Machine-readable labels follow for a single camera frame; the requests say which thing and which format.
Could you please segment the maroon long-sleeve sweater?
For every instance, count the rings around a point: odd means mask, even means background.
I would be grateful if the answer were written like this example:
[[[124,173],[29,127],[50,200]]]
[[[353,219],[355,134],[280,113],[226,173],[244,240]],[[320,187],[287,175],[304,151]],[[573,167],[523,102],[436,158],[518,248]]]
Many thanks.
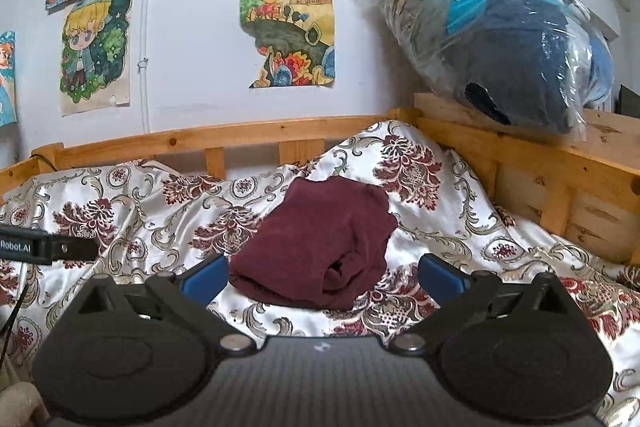
[[[298,178],[232,257],[230,283],[270,305],[348,311],[385,274],[396,228],[382,187]]]

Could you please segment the pink fluffy cloth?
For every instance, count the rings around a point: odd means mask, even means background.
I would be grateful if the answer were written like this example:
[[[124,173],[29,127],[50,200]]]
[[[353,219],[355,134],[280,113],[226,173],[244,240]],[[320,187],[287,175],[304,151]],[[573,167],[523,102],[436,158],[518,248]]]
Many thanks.
[[[1,392],[2,427],[44,426],[49,418],[41,395],[33,384],[20,381]]]

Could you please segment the blue girl drawing at edge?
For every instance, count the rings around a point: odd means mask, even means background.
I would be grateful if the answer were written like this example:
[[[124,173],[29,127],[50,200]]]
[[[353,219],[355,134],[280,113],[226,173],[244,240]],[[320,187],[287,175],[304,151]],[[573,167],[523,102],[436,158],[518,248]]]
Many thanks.
[[[0,37],[0,124],[15,124],[15,32]]]

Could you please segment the plastic bag of blue bedding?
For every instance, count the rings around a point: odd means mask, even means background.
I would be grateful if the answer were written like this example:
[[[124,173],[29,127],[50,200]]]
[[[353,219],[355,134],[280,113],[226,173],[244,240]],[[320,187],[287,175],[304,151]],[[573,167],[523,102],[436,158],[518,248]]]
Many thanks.
[[[585,140],[614,84],[610,47],[582,0],[362,0],[428,90],[497,124]]]

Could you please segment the wooden bed frame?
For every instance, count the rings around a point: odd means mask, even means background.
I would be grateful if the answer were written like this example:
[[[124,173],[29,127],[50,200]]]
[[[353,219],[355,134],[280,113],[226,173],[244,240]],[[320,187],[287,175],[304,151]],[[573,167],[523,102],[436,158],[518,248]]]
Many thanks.
[[[387,118],[418,128],[456,150],[498,205],[537,221],[545,230],[582,245],[605,260],[639,262],[639,121],[586,110],[587,138],[510,130],[431,93]],[[37,174],[117,164],[200,150],[206,170],[226,174],[229,147],[276,144],[282,164],[306,162],[332,140],[343,139],[381,116],[335,116],[179,129],[67,147],[54,143],[1,171],[8,193]]]

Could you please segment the white wall pipe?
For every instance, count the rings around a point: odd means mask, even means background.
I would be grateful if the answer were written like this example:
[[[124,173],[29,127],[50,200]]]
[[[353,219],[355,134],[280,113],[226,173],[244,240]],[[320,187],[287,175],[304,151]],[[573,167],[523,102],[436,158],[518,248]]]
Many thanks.
[[[139,88],[140,88],[140,110],[142,132],[148,134],[151,132],[150,116],[149,116],[149,98],[148,98],[148,19],[149,19],[149,0],[142,0],[140,14],[140,44],[139,44]]]

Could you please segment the landscape painting on wall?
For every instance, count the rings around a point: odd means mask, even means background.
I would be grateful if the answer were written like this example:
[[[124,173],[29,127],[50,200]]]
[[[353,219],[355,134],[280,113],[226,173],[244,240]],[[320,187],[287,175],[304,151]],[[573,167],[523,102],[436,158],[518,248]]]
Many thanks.
[[[333,0],[240,0],[240,23],[262,56],[253,89],[334,83]]]

